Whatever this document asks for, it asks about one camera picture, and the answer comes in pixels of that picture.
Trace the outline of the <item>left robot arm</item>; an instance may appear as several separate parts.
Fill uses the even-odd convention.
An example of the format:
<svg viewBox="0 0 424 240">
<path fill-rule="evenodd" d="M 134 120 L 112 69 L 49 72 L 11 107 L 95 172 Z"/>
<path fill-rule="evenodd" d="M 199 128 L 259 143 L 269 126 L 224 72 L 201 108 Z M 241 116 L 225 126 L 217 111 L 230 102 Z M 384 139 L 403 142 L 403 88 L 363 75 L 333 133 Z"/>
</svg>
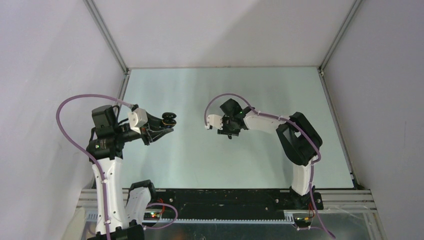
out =
<svg viewBox="0 0 424 240">
<path fill-rule="evenodd" d="M 153 208 L 158 194 L 151 180 L 133 183 L 128 199 L 123 196 L 121 170 L 125 143 L 142 140 L 148 146 L 171 133 L 176 114 L 164 112 L 160 118 L 134 105 L 128 118 L 117 120 L 114 106 L 104 105 L 91 112 L 94 123 L 86 151 L 94 159 L 92 169 L 97 189 L 97 224 L 94 240 L 143 240 L 146 208 Z"/>
</svg>

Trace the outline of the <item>black earbud charging case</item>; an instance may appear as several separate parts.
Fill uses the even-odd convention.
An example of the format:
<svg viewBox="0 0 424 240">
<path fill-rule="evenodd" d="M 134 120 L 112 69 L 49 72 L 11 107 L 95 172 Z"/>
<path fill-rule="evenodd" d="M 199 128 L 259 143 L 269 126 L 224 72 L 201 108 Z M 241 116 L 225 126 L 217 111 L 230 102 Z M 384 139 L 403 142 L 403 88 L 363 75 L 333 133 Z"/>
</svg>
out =
<svg viewBox="0 0 424 240">
<path fill-rule="evenodd" d="M 177 124 L 176 117 L 177 115 L 173 112 L 164 112 L 162 114 L 161 126 L 169 129 L 173 128 Z"/>
</svg>

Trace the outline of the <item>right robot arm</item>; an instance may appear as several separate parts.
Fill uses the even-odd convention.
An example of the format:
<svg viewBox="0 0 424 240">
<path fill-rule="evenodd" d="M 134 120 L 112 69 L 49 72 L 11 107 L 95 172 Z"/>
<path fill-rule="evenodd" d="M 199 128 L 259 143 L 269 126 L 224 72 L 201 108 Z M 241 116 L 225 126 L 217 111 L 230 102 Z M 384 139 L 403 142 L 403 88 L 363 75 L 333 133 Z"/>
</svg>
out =
<svg viewBox="0 0 424 240">
<path fill-rule="evenodd" d="M 229 139 L 239 136 L 242 130 L 255 130 L 276 135 L 283 152 L 292 164 L 292 182 L 289 188 L 291 204 L 297 209 L 309 206 L 316 210 L 314 198 L 315 164 L 322 158 L 323 140 L 305 115 L 295 112 L 289 117 L 262 113 L 251 105 L 242 108 L 230 98 L 220 109 L 223 115 L 205 115 L 205 127 L 217 129 L 219 135 Z"/>
</svg>

